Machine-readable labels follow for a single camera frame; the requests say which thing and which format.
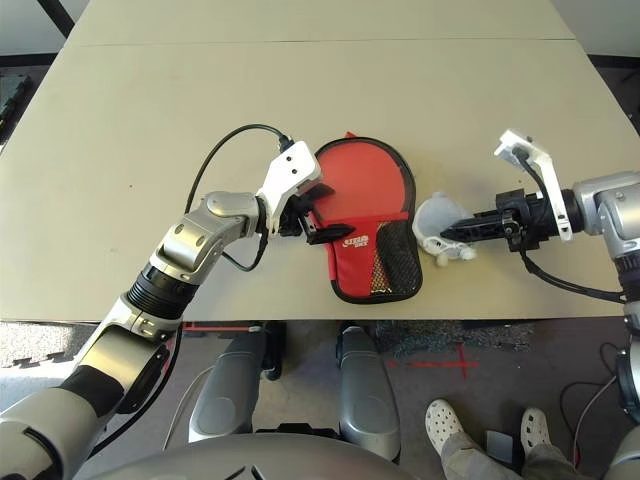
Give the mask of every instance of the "red tape mark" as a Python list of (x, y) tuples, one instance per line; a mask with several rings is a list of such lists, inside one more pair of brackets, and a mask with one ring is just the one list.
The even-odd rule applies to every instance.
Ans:
[[(473, 368), (480, 366), (478, 362), (407, 362), (404, 365), (414, 368)], [(387, 368), (399, 366), (397, 362), (387, 362)]]
[(462, 349), (462, 344), (459, 343), (458, 344), (458, 359), (460, 360), (460, 363), (462, 364), (462, 366), (460, 367), (460, 369), (462, 370), (462, 378), (464, 378), (465, 380), (467, 379), (467, 367), (464, 366), (464, 350)]

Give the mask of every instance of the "black cable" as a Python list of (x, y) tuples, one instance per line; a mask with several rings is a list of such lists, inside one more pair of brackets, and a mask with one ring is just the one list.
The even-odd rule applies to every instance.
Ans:
[(615, 350), (616, 354), (621, 350), (620, 347), (618, 347), (616, 344), (611, 343), (611, 342), (604, 342), (602, 345), (600, 345), (599, 353), (600, 353), (600, 360), (602, 360), (602, 363), (604, 365), (604, 367), (609, 371), (609, 373), (611, 375), (616, 375), (616, 371), (615, 371), (615, 367), (610, 367), (609, 364), (607, 363), (607, 360), (604, 358), (604, 347), (611, 347)]
[(151, 405), (153, 405), (153, 403), (162, 393), (162, 390), (164, 389), (165, 385), (169, 381), (169, 377), (171, 377), (171, 373), (173, 372), (173, 369), (176, 366), (176, 361), (178, 360), (178, 353), (180, 352), (181, 340), (182, 340), (182, 323), (180, 323), (180, 325), (178, 326), (178, 330), (176, 331), (176, 341), (173, 346), (173, 354), (171, 355), (171, 360), (169, 361), (169, 365), (167, 366), (167, 371), (165, 372), (164, 376), (162, 377), (162, 380), (156, 387), (153, 394), (147, 399), (147, 401), (140, 408), (140, 410), (134, 413), (131, 416), (131, 418), (129, 418), (129, 420), (127, 420), (124, 424), (122, 424), (122, 426), (120, 426), (120, 428), (118, 428), (115, 432), (113, 432), (111, 435), (109, 435), (107, 438), (105, 438), (100, 443), (98, 443), (95, 447), (93, 447), (93, 450), (91, 450), (91, 453), (89, 454), (89, 457), (87, 459), (93, 457), (97, 453), (100, 453), (102, 450), (108, 447), (114, 440), (120, 437), (120, 435), (122, 435), (124, 432), (129, 430), (129, 428), (138, 420), (140, 420), (140, 417), (142, 417), (142, 415), (144, 415), (146, 411), (149, 410)]
[[(602, 364), (604, 366), (604, 368), (607, 369), (607, 371), (611, 374), (611, 375), (615, 375), (615, 371), (614, 369), (612, 369), (609, 364), (607, 363), (606, 359), (604, 358), (604, 347), (612, 347), (614, 349), (619, 350), (620, 348), (611, 343), (611, 342), (604, 342), (603, 344), (600, 345), (599, 347), (599, 353), (600, 353), (600, 360), (602, 360)], [(604, 383), (598, 383), (598, 382), (584, 382), (584, 381), (577, 381), (577, 382), (571, 382), (566, 384), (562, 390), (560, 391), (560, 395), (558, 397), (558, 403), (560, 406), (560, 415), (562, 415), (562, 420), (565, 424), (565, 426), (567, 427), (567, 430), (569, 430), (569, 434), (571, 435), (571, 440), (573, 442), (573, 438), (575, 436), (575, 431), (574, 428), (571, 426), (571, 423), (569, 422), (569, 418), (567, 417), (567, 414), (565, 412), (564, 409), (564, 397), (566, 395), (566, 393), (573, 387), (576, 386), (588, 386), (588, 387), (603, 387), (605, 384)], [(580, 444), (577, 444), (577, 452), (578, 452), (578, 465), (580, 463), (580, 459), (582, 458), (580, 455)], [(570, 458), (572, 455), (571, 453), (571, 447), (569, 447), (569, 455), (567, 455), (567, 458)]]
[[(247, 131), (247, 130), (266, 130), (266, 131), (269, 131), (271, 133), (274, 133), (275, 135), (278, 136), (278, 141), (279, 141), (279, 144), (280, 144), (280, 151), (281, 152), (283, 152), (284, 150), (286, 150), (287, 148), (289, 148), (293, 144), (293, 141), (289, 137), (284, 135), (277, 128), (271, 127), (269, 125), (263, 125), (263, 124), (260, 124), (260, 123), (244, 125), (242, 127), (236, 128), (232, 132), (228, 133), (227, 135), (225, 135), (222, 138), (222, 140), (220, 140), (216, 144), (215, 147), (213, 147), (213, 149), (209, 152), (209, 154), (204, 159), (204, 162), (202, 163), (202, 166), (200, 167), (200, 170), (198, 170), (196, 178), (193, 181), (193, 185), (191, 186), (191, 190), (189, 190), (189, 195), (187, 197), (187, 204), (185, 206), (184, 213), (189, 213), (189, 211), (191, 210), (191, 205), (193, 203), (193, 198), (194, 198), (194, 196), (196, 194), (196, 190), (198, 189), (198, 185), (200, 184), (200, 180), (202, 179), (202, 175), (204, 174), (205, 170), (207, 169), (207, 166), (211, 162), (211, 159), (213, 158), (213, 156), (230, 139), (232, 139), (233, 137), (235, 137), (239, 133)], [(266, 227), (266, 209), (265, 209), (265, 206), (264, 206), (264, 204), (262, 203), (262, 201), (260, 199), (258, 199), (257, 201), (258, 201), (258, 210), (259, 210), (258, 228), (260, 229), (261, 237), (260, 237), (260, 243), (258, 245), (258, 253), (256, 254), (256, 258), (253, 261), (253, 263), (250, 266), (245, 267), (244, 265), (242, 265), (239, 262), (237, 262), (233, 257), (231, 257), (231, 255), (228, 255), (225, 252), (222, 253), (222, 255), (227, 260), (229, 260), (234, 266), (236, 266), (237, 268), (239, 268), (240, 270), (242, 270), (244, 272), (250, 272), (251, 270), (253, 270), (258, 265), (258, 263), (260, 263), (260, 259), (262, 258), (262, 255), (264, 254), (264, 251), (265, 251), (265, 249), (267, 247), (267, 242), (268, 242), (268, 239), (269, 239), (269, 231), (268, 231), (268, 229)], [(104, 450), (107, 446), (109, 446), (114, 440), (116, 440), (118, 437), (120, 437), (120, 435), (122, 435), (134, 423), (136, 423), (140, 419), (140, 417), (142, 417), (142, 415), (144, 415), (147, 412), (147, 410), (149, 410), (151, 405), (153, 405), (153, 403), (156, 401), (156, 399), (162, 393), (162, 390), (164, 390), (165, 385), (167, 384), (167, 382), (169, 381), (169, 378), (171, 377), (171, 374), (173, 373), (173, 369), (174, 369), (174, 367), (176, 365), (176, 361), (178, 359), (178, 353), (180, 351), (180, 342), (181, 342), (181, 340), (182, 340), (182, 323), (178, 326), (178, 329), (176, 331), (176, 341), (175, 341), (175, 345), (174, 345), (174, 348), (173, 348), (173, 354), (171, 356), (171, 360), (169, 362), (169, 365), (167, 366), (167, 371), (165, 372), (164, 376), (162, 377), (162, 380), (160, 381), (160, 383), (156, 387), (156, 389), (153, 392), (153, 394), (147, 399), (147, 401), (144, 403), (144, 405), (135, 414), (133, 414), (131, 416), (131, 418), (129, 418), (129, 420), (127, 420), (122, 426), (120, 426), (120, 428), (118, 428), (115, 432), (113, 432), (107, 438), (105, 438), (100, 443), (98, 443), (93, 448), (93, 450), (91, 450), (91, 453), (89, 454), (88, 458), (93, 457), (97, 453), (99, 453), (102, 450)]]
[(625, 303), (622, 298), (622, 292), (611, 292), (606, 290), (600, 290), (597, 288), (585, 287), (582, 285), (578, 285), (576, 283), (569, 282), (567, 280), (563, 280), (558, 278), (550, 273), (545, 272), (542, 268), (540, 268), (528, 255), (527, 255), (527, 247), (531, 242), (533, 234), (536, 228), (540, 225), (540, 222), (544, 219), (545, 215), (551, 208), (551, 202), (549, 201), (549, 192), (547, 191), (547, 187), (540, 178), (540, 175), (527, 163), (528, 153), (524, 150), (518, 151), (517, 147), (512, 151), (513, 155), (518, 159), (522, 168), (533, 178), (533, 180), (538, 185), (540, 192), (542, 192), (542, 196), (544, 199), (544, 207), (542, 212), (538, 217), (534, 220), (533, 225), (527, 229), (522, 242), (520, 244), (520, 258), (524, 263), (527, 271), (541, 280), (553, 285), (554, 287), (561, 288), (563, 290), (567, 290), (569, 292), (578, 293), (580, 295), (585, 295), (587, 297), (597, 298), (599, 300), (606, 300), (609, 302), (615, 303)]
[[(185, 205), (184, 213), (189, 213), (189, 211), (191, 210), (191, 205), (193, 204), (193, 198), (196, 195), (196, 190), (198, 189), (200, 180), (202, 179), (204, 172), (209, 166), (209, 163), (211, 163), (213, 156), (216, 153), (218, 153), (218, 151), (223, 147), (225, 143), (227, 143), (229, 140), (231, 140), (233, 137), (235, 137), (239, 133), (245, 132), (247, 130), (266, 130), (268, 132), (271, 132), (277, 135), (278, 142), (280, 144), (280, 152), (283, 152), (292, 144), (291, 139), (287, 137), (284, 133), (282, 133), (280, 130), (270, 125), (264, 125), (261, 123), (251, 123), (249, 125), (243, 125), (242, 127), (238, 127), (235, 130), (229, 132), (227, 135), (225, 135), (222, 138), (222, 140), (220, 140), (215, 145), (215, 147), (211, 149), (209, 154), (205, 157), (204, 161), (202, 162), (202, 165), (200, 166), (200, 170), (198, 170), (198, 173), (196, 174), (196, 178), (193, 180), (193, 185), (191, 185), (191, 190), (189, 190), (189, 195), (187, 197), (187, 204)], [(262, 227), (262, 225), (260, 225), (261, 223), (264, 223), (264, 220), (262, 222), (260, 221), (258, 222), (259, 228)], [(253, 263), (250, 266), (245, 267), (244, 265), (242, 265), (240, 262), (238, 262), (235, 258), (233, 258), (231, 255), (229, 255), (226, 252), (222, 252), (222, 256), (226, 258), (229, 262), (231, 262), (231, 264), (236, 268), (242, 270), (243, 272), (250, 272), (251, 270), (256, 268), (258, 263), (260, 263), (260, 259), (262, 258), (262, 255), (264, 254), (264, 251), (267, 248), (267, 243), (269, 241), (268, 230), (263, 229), (263, 231), (261, 231), (260, 233), (261, 233), (261, 236), (260, 236), (260, 243), (258, 245), (258, 253), (256, 254), (256, 258), (254, 259)]]

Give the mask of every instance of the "shoe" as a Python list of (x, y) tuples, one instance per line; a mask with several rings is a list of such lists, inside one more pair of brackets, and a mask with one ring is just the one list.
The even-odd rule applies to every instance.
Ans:
[(427, 429), (431, 445), (436, 449), (438, 455), (442, 454), (442, 447), (451, 435), (464, 432), (456, 412), (446, 400), (441, 398), (434, 400), (427, 407), (424, 426)]
[(529, 456), (536, 445), (551, 445), (547, 417), (539, 408), (527, 408), (524, 412), (520, 426), (520, 441), (525, 456)]

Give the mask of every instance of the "white plastic object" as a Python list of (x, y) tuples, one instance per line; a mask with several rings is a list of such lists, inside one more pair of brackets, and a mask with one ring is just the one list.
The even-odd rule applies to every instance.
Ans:
[(556, 171), (553, 169), (551, 156), (540, 146), (534, 145), (531, 137), (524, 137), (514, 130), (507, 130), (502, 134), (500, 137), (500, 145), (493, 154), (496, 157), (506, 160), (515, 167), (524, 170), (520, 161), (511, 153), (514, 147), (520, 147), (527, 151), (529, 154), (527, 163), (529, 165), (533, 166), (533, 164), (536, 164), (540, 167), (542, 181), (547, 188), (549, 202), (551, 203), (551, 209), (553, 210), (553, 215), (558, 227), (558, 234), (563, 242), (568, 242), (573, 238), (573, 230), (571, 229), (571, 223), (567, 216), (567, 208), (562, 198), (562, 190), (558, 183), (558, 177), (556, 176)]
[(449, 259), (472, 260), (476, 257), (476, 251), (470, 245), (440, 237), (440, 232), (458, 220), (470, 217), (469, 212), (447, 194), (436, 192), (418, 207), (411, 228), (420, 247), (436, 257), (436, 265), (444, 267)]
[(270, 236), (280, 229), (280, 215), (287, 200), (309, 190), (321, 177), (320, 165), (303, 141), (294, 143), (271, 162), (264, 184), (256, 193), (267, 209)]

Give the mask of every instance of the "floor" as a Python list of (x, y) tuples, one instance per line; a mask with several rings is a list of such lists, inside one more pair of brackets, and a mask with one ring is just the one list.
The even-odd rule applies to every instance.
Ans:
[[(7, 73), (33, 74), (37, 86), (46, 67), (2, 69)], [(637, 70), (600, 69), (630, 121), (640, 132), (640, 74)], [(0, 409), (4, 409), (31, 391), (56, 385), (68, 374), (69, 362), (55, 363), (56, 355), (67, 355), (86, 338), (86, 327), (67, 329), (58, 338), (49, 334), (27, 334), (0, 329), (1, 366), (22, 359), (23, 366), (32, 368), (0, 368)], [(280, 422), (305, 421), (313, 426), (337, 426), (337, 396), (339, 371), (334, 361), (335, 322), (293, 322), (290, 324), (289, 352), (286, 370), (281, 380), (263, 380), (254, 425), (275, 427)], [(19, 345), (16, 339), (29, 339), (18, 347), (21, 353), (7, 353), (8, 344)], [(560, 414), (558, 397), (562, 387), (576, 380), (602, 382), (609, 373), (599, 356), (598, 348), (609, 341), (625, 345), (626, 331), (620, 319), (566, 319), (536, 324), (531, 348), (524, 352), (465, 347), (466, 360), (477, 362), (469, 368), (466, 378), (459, 368), (420, 368), (410, 362), (455, 361), (456, 352), (417, 352), (410, 357), (394, 359), (388, 368), (396, 395), (402, 429), (402, 468), (422, 479), (444, 478), (438, 457), (428, 444), (423, 417), (428, 402), (437, 397), (451, 401), (465, 429), (480, 444), (484, 431), (494, 429), (515, 435), (518, 442), (520, 415), (527, 405), (542, 408), (548, 415), (551, 438), (567, 452), (570, 434)], [(55, 342), (65, 345), (59, 347)], [(215, 362), (229, 340), (215, 336), (186, 338), (176, 371), (165, 392), (150, 411), (118, 442), (86, 463), (78, 479), (128, 463), (157, 452), (177, 402), (199, 371)], [(612, 363), (612, 349), (604, 350)], [(47, 360), (40, 366), (38, 361)], [(568, 391), (565, 409), (572, 424), (593, 394), (592, 387), (576, 386)], [(618, 406), (617, 388), (609, 389), (586, 417), (580, 436), (583, 473), (599, 478), (605, 471), (619, 441), (632, 427), (632, 422)], [(186, 441), (189, 410), (179, 423), (172, 446)]]

